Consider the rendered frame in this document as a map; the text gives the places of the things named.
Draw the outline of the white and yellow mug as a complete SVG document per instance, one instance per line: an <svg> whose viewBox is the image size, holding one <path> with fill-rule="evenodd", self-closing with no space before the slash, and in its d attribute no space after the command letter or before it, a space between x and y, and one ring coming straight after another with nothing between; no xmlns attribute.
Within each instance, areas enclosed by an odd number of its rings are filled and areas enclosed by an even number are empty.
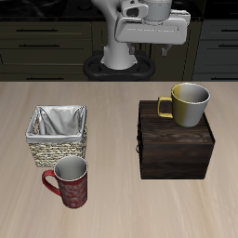
<svg viewBox="0 0 238 238"><path fill-rule="evenodd" d="M172 118L174 122L183 127L196 126L210 100L209 91L194 83L177 84L171 88L171 96L160 96L157 102L157 114L160 117ZM172 103L172 113L160 111L162 101Z"/></svg>

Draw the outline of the woven basket with white liner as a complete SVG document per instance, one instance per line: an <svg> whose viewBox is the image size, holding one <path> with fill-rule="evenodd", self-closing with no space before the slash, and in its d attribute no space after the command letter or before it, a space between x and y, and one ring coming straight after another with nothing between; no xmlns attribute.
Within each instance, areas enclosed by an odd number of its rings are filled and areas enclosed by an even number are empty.
<svg viewBox="0 0 238 238"><path fill-rule="evenodd" d="M86 158L85 105L36 106L26 130L35 165L53 167L62 157Z"/></svg>

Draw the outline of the dark wooden cabinet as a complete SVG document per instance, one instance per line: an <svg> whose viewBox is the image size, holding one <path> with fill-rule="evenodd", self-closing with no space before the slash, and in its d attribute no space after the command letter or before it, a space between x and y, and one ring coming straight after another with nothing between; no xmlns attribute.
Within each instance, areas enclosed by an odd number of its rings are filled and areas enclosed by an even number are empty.
<svg viewBox="0 0 238 238"><path fill-rule="evenodd" d="M204 179L216 142L205 113L197 126L178 126L157 114L156 100L139 102L137 140L142 179Z"/></svg>

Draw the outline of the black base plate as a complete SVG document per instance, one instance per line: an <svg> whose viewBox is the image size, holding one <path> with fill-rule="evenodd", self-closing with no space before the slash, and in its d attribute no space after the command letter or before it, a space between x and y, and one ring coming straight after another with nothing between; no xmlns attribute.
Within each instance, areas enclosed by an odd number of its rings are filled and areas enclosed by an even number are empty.
<svg viewBox="0 0 238 238"><path fill-rule="evenodd" d="M84 74L89 81L96 82L138 82L149 81L155 73L155 64L145 52L137 50L135 57L137 63L125 70L113 70L101 63L104 56L102 50L96 50L88 58L83 67Z"/></svg>

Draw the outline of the red patterned mug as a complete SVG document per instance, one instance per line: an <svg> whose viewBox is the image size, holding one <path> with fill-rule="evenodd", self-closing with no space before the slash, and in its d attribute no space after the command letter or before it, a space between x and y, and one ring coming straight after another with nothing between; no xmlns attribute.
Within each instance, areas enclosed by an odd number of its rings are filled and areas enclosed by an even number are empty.
<svg viewBox="0 0 238 238"><path fill-rule="evenodd" d="M87 201L86 160L79 156L59 159L52 170L42 175L43 184L69 208L82 207Z"/></svg>

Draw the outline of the dark kitchen cupboards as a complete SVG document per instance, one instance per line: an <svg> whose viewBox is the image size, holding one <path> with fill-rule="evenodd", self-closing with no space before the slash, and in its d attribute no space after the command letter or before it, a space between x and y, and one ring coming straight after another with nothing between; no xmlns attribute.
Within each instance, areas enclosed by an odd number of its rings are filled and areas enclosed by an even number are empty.
<svg viewBox="0 0 238 238"><path fill-rule="evenodd" d="M209 57L220 62L205 79L238 80L238 21L202 23L208 0L172 0L171 8L191 15L183 45L131 43L155 64L153 81L189 81L200 58L199 37L215 40ZM85 81L85 61L108 44L107 22L91 0L0 0L0 81Z"/></svg>

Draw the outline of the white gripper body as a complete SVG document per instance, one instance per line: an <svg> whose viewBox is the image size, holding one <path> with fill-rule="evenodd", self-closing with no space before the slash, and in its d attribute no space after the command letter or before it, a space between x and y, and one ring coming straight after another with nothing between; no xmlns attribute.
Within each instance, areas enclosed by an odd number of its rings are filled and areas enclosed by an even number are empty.
<svg viewBox="0 0 238 238"><path fill-rule="evenodd" d="M158 23L119 15L115 40L120 43L183 45L191 15L186 10L171 10L167 20Z"/></svg>

